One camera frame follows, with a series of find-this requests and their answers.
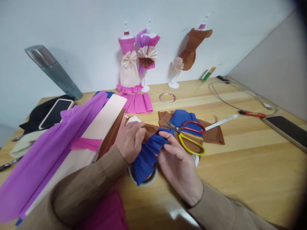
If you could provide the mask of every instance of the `tan sleeve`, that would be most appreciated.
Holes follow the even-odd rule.
[[[201,200],[188,211],[206,230],[276,230],[241,203],[205,183]]]
[[[128,163],[116,146],[100,160],[62,179],[18,226],[20,229],[71,229],[88,217]]]

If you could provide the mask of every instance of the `person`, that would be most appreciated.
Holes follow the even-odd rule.
[[[100,160],[62,179],[18,226],[20,229],[73,229],[87,218],[108,188],[127,170],[141,151],[145,123],[131,122],[118,134],[116,145]],[[189,213],[206,230],[276,229],[239,202],[215,191],[199,178],[194,159],[174,136],[157,155],[158,164],[180,194]]]

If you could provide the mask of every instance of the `thermos bottle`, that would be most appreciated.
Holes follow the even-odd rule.
[[[68,96],[75,100],[82,97],[78,87],[46,47],[43,45],[31,46],[26,48],[25,52]]]

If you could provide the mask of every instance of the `scissors blade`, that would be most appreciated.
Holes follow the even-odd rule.
[[[162,126],[162,127],[169,128],[169,129],[172,129],[172,130],[176,130],[176,131],[177,131],[176,127],[171,127],[171,126]]]
[[[175,128],[175,126],[174,126],[172,123],[169,123],[167,120],[165,120],[165,122],[166,122],[166,123],[168,123],[168,125],[169,125],[169,126],[171,126],[171,127],[174,127],[174,128]]]

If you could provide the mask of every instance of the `smartphone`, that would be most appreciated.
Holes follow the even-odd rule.
[[[282,116],[265,117],[263,122],[307,153],[307,131]]]
[[[49,113],[45,116],[44,120],[39,125],[39,129],[48,128],[54,124],[62,121],[60,112],[63,110],[71,109],[75,102],[73,100],[58,99],[52,106]]]

